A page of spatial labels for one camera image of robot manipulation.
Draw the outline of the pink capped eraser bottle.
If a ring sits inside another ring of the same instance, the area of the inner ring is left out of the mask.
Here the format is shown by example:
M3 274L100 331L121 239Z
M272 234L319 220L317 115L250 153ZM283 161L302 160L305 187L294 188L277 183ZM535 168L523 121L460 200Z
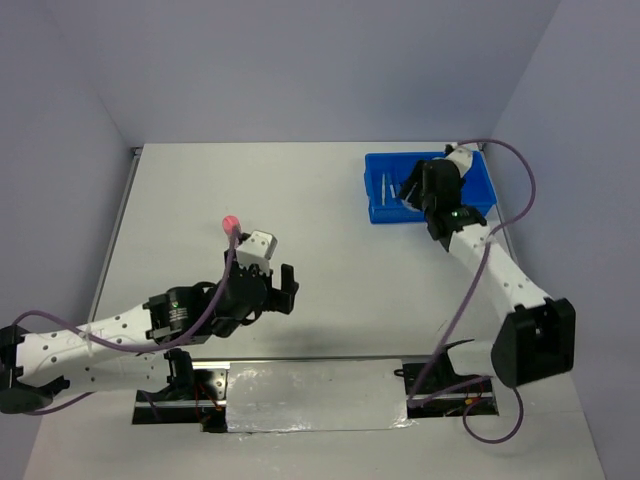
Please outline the pink capped eraser bottle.
M227 215L223 218L222 228L229 238L234 237L236 239L240 239L242 236L241 223L234 215Z

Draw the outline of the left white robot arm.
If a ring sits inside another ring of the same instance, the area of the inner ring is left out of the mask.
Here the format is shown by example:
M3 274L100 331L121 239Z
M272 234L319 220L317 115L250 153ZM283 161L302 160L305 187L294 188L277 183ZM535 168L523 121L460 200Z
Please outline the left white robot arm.
M196 385L187 348L212 337L227 338L264 312L288 315L299 284L284 264L280 287L274 272L243 263L226 251L217 283L174 287L113 317L85 325L50 319L59 330L36 333L19 320L1 330L1 411L44 415L54 401L75 401L98 391L164 390L175 399Z

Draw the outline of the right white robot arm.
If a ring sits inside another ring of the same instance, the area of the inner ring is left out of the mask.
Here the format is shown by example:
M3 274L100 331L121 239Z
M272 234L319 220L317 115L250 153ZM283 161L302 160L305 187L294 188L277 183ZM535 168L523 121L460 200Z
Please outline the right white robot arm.
M420 160L399 196L423 212L432 239L474 275L473 290L487 295L497 314L493 340L442 341L436 383L457 391L470 375L492 376L513 388L560 375L574 367L576 312L554 300L519 268L495 240L495 232L474 207L462 202L463 175L471 155Z

